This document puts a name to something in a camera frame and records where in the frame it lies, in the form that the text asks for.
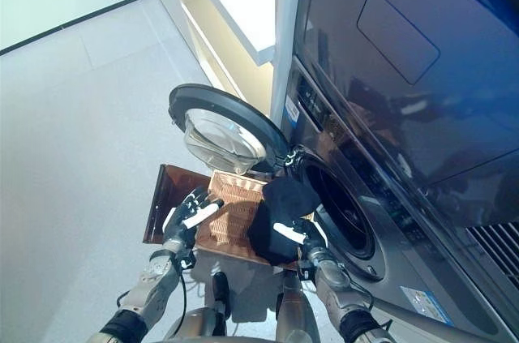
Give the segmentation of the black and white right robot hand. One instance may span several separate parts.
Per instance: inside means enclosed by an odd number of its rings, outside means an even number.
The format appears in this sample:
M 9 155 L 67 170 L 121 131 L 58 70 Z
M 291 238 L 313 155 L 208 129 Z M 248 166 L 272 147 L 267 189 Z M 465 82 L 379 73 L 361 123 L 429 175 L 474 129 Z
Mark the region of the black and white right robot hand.
M 291 224 L 275 222 L 272 227 L 275 232 L 297 245 L 299 259 L 307 259 L 315 248 L 328 247 L 324 231 L 314 221 L 299 218 Z

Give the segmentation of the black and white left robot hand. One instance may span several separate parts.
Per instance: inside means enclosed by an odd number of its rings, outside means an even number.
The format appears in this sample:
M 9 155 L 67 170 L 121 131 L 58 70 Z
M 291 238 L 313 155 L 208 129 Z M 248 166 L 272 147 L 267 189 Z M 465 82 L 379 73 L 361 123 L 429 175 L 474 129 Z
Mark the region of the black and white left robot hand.
M 198 225 L 224 206 L 222 199 L 211 201 L 208 196 L 207 188 L 196 187 L 176 208 L 170 210 L 162 226 L 163 243 L 176 240 L 189 249 L 195 245 Z

